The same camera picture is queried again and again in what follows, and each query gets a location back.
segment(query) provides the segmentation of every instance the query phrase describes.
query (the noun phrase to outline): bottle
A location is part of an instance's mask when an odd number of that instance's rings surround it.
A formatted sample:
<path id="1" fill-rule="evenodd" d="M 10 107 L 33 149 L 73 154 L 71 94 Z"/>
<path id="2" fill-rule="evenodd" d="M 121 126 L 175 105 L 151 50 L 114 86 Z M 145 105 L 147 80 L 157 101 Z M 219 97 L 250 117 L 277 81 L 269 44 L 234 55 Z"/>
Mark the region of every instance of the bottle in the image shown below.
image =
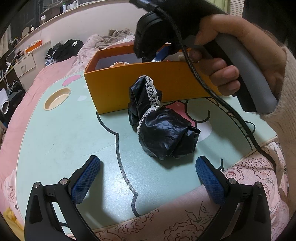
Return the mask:
<path id="1" fill-rule="evenodd" d="M 63 12 L 66 12 L 67 11 L 67 5 L 66 3 L 63 2 Z"/>

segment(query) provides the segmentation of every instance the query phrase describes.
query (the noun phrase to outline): screw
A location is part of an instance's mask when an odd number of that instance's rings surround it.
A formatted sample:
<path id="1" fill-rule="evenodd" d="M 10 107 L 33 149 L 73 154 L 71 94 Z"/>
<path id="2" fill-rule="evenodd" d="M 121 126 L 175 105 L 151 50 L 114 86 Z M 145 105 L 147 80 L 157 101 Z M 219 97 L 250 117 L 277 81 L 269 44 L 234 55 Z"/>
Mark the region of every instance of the screw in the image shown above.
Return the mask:
<path id="1" fill-rule="evenodd" d="M 256 182 L 256 186 L 259 187 L 259 188 L 261 188 L 263 185 L 262 185 L 261 182 Z"/>
<path id="2" fill-rule="evenodd" d="M 37 188 L 37 187 L 39 187 L 40 186 L 40 182 L 36 182 L 36 183 L 34 183 L 34 185 L 33 185 L 33 187 L 35 187 L 35 188 Z"/>
<path id="3" fill-rule="evenodd" d="M 62 180 L 60 180 L 60 184 L 65 185 L 68 182 L 68 179 L 63 178 Z"/>
<path id="4" fill-rule="evenodd" d="M 234 178 L 230 178 L 228 181 L 230 184 L 236 184 L 237 182 Z"/>

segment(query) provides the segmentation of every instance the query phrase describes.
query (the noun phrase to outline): open cardboard box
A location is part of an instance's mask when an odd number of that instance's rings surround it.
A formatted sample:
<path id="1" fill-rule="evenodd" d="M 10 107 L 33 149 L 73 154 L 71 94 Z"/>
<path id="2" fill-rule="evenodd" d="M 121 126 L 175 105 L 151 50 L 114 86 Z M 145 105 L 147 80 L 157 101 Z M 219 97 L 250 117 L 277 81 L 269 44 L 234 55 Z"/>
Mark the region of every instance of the open cardboard box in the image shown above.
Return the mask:
<path id="1" fill-rule="evenodd" d="M 128 62 L 128 65 L 110 68 L 115 62 Z M 195 67 L 205 81 L 214 90 L 208 76 L 201 73 L 199 64 Z M 84 77 L 89 92 L 99 114 L 128 108 L 129 87 L 142 76 L 153 79 L 155 87 L 163 92 L 162 102 L 208 97 L 191 73 L 187 63 L 163 61 L 142 63 L 133 51 L 133 45 L 117 46 L 98 51 L 86 67 Z"/>

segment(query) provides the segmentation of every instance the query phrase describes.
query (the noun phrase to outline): blue gripper pad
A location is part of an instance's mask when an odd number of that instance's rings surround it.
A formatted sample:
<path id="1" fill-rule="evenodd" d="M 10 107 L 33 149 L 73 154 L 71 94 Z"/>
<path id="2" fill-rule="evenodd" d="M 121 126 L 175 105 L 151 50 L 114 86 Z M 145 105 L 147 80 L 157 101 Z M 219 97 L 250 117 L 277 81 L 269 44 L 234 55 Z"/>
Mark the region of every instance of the blue gripper pad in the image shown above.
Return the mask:
<path id="1" fill-rule="evenodd" d="M 225 202 L 224 188 L 201 157 L 196 160 L 195 169 L 214 202 L 222 206 Z"/>
<path id="2" fill-rule="evenodd" d="M 96 156 L 89 163 L 78 181 L 72 188 L 71 197 L 74 205 L 82 203 L 94 179 L 100 170 L 100 159 Z"/>

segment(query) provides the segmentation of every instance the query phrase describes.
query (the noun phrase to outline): human hand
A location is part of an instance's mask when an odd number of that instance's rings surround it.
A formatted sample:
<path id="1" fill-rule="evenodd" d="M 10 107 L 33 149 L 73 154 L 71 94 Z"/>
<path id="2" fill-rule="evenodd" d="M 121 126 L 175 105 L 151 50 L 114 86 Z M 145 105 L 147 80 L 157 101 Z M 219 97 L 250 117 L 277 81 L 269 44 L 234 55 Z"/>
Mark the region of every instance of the human hand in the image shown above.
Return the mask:
<path id="1" fill-rule="evenodd" d="M 255 25 L 243 18 L 223 14 L 201 19 L 195 44 L 204 45 L 214 40 L 218 33 L 231 34 L 246 47 L 260 67 L 272 93 L 277 97 L 284 79 L 286 53 Z M 190 58 L 200 62 L 201 71 L 209 75 L 221 94 L 229 96 L 240 89 L 237 80 L 239 70 L 235 66 L 227 66 L 221 58 L 203 59 L 198 50 L 191 50 Z"/>

